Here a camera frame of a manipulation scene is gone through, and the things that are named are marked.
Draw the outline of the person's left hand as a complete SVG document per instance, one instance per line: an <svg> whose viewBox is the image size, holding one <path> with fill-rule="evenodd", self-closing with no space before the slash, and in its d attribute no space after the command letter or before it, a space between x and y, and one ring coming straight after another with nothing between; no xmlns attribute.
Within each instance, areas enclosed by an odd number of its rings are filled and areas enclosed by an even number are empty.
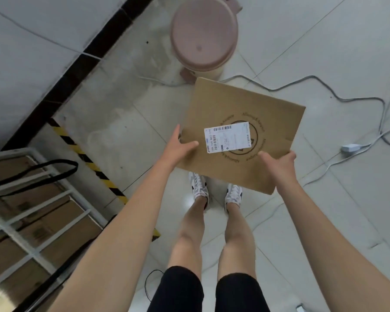
<svg viewBox="0 0 390 312"><path fill-rule="evenodd" d="M162 167L171 171L187 155L180 155L180 124L178 124L161 155L159 163Z"/></svg>

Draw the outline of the person's right hand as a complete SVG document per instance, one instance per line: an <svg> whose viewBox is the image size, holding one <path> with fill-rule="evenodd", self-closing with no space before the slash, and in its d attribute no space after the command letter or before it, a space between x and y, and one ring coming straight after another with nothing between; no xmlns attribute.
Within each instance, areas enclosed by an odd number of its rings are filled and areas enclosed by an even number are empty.
<svg viewBox="0 0 390 312"><path fill-rule="evenodd" d="M296 159L296 153L290 151L286 155L279 158L280 167L266 167L269 171L273 181L275 182L277 191L282 194L286 190L300 187L300 184L296 177L296 170L294 167L294 161Z"/></svg>

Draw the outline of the person's right forearm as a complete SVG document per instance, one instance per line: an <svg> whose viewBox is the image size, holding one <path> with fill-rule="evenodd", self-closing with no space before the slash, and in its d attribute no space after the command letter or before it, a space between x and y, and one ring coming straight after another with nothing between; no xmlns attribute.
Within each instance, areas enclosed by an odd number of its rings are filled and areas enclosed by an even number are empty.
<svg viewBox="0 0 390 312"><path fill-rule="evenodd" d="M390 312L390 280L331 223L296 180L277 181L331 312Z"/></svg>

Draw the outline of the person's left forearm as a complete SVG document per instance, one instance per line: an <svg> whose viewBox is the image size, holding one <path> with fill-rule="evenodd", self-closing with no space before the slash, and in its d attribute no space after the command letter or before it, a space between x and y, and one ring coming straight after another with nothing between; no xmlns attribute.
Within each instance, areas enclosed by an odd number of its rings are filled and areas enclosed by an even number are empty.
<svg viewBox="0 0 390 312"><path fill-rule="evenodd" d="M176 163L151 168L121 212L92 243L48 312L127 312Z"/></svg>

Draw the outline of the white shipping label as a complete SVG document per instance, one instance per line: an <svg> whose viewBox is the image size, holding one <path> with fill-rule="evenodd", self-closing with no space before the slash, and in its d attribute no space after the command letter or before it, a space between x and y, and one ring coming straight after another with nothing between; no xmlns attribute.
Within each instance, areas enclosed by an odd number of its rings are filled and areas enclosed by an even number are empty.
<svg viewBox="0 0 390 312"><path fill-rule="evenodd" d="M250 124L240 121L204 129L208 154L252 149Z"/></svg>

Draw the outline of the white left sneaker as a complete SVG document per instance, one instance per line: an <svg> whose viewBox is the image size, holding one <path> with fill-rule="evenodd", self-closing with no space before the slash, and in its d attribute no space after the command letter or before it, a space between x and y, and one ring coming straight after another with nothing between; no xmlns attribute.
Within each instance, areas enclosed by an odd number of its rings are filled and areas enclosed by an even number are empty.
<svg viewBox="0 0 390 312"><path fill-rule="evenodd" d="M189 181L194 196L194 203L202 203L204 213L211 204L211 195L206 178L198 173L189 172Z"/></svg>

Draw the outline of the white sneaker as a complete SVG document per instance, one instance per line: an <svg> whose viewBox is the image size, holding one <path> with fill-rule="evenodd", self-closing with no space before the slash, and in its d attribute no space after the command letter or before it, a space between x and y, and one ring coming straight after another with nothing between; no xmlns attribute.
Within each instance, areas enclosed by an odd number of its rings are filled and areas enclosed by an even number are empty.
<svg viewBox="0 0 390 312"><path fill-rule="evenodd" d="M224 211L227 215L227 218L229 218L228 204L233 203L237 205L239 209L242 201L242 196L243 196L242 187L231 183L228 184L227 192L224 198Z"/></svg>
<svg viewBox="0 0 390 312"><path fill-rule="evenodd" d="M206 178L198 173L189 172L189 181L194 196L194 203L202 203L204 213L211 204L211 195Z"/></svg>

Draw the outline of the white right sneaker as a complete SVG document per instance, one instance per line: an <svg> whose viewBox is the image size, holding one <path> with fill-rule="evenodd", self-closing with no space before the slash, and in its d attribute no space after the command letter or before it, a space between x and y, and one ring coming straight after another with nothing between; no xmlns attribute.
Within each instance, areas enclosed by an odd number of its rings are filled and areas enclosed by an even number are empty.
<svg viewBox="0 0 390 312"><path fill-rule="evenodd" d="M233 203L237 205L239 209L242 201L242 196L243 196L242 187L231 183L228 184L227 192L224 198L224 211L227 215L227 218L229 218L228 204Z"/></svg>

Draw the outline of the person's left leg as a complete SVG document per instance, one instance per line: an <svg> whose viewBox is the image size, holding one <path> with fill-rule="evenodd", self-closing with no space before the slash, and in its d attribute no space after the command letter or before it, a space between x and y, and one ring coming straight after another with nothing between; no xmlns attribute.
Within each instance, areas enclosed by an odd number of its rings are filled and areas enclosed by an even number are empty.
<svg viewBox="0 0 390 312"><path fill-rule="evenodd" d="M199 280L202 277L201 243L205 230L204 209L207 204L207 197L198 196L184 215L167 265L168 268L184 267Z"/></svg>

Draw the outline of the person's leg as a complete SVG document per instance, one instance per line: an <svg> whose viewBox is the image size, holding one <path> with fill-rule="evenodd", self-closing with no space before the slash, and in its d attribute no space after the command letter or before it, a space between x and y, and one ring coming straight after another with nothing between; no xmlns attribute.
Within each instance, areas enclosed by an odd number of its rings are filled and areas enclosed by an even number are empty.
<svg viewBox="0 0 390 312"><path fill-rule="evenodd" d="M199 280L202 277L201 243L205 230L204 209L207 204L207 197L198 196L184 215L167 265L168 268L184 267Z"/></svg>
<svg viewBox="0 0 390 312"><path fill-rule="evenodd" d="M256 244L250 226L242 215L239 205L226 204L228 221L224 232L225 245L218 262L217 281L234 273L256 275Z"/></svg>

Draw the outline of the person's right leg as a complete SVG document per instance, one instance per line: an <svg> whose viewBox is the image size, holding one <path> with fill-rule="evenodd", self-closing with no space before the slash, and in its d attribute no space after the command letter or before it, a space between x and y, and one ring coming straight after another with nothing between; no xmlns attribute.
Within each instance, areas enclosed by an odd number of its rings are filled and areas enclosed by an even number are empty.
<svg viewBox="0 0 390 312"><path fill-rule="evenodd" d="M226 204L228 221L224 232L225 245L218 262L217 281L234 273L256 275L256 244L250 226L242 215L239 205Z"/></svg>

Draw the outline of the yellow black hazard tape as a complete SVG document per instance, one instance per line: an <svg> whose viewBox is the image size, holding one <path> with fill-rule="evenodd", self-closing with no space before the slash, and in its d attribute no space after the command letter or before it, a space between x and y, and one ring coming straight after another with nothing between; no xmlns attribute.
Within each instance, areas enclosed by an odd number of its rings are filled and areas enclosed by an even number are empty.
<svg viewBox="0 0 390 312"><path fill-rule="evenodd" d="M119 199L123 204L128 202L128 198L123 192L103 173L103 171L91 160L91 158L80 148L80 146L69 136L68 132L61 127L53 118L47 122L61 137L61 139L78 155L78 157L92 170L95 175L104 183L104 185Z"/></svg>

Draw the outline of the pink pedal trash bin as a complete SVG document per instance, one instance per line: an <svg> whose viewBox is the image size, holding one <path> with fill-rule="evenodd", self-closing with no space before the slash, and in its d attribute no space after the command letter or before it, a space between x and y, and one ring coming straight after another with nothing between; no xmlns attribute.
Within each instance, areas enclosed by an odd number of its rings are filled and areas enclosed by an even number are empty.
<svg viewBox="0 0 390 312"><path fill-rule="evenodd" d="M238 0L187 0L171 21L172 51L182 65L181 77L217 80L238 43Z"/></svg>

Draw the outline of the white metal rack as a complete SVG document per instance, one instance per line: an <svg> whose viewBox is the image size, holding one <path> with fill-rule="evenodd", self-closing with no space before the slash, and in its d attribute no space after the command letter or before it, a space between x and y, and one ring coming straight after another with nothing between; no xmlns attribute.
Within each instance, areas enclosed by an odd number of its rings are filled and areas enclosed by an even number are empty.
<svg viewBox="0 0 390 312"><path fill-rule="evenodd" d="M0 152L0 312L46 312L107 217L69 183L78 163Z"/></svg>

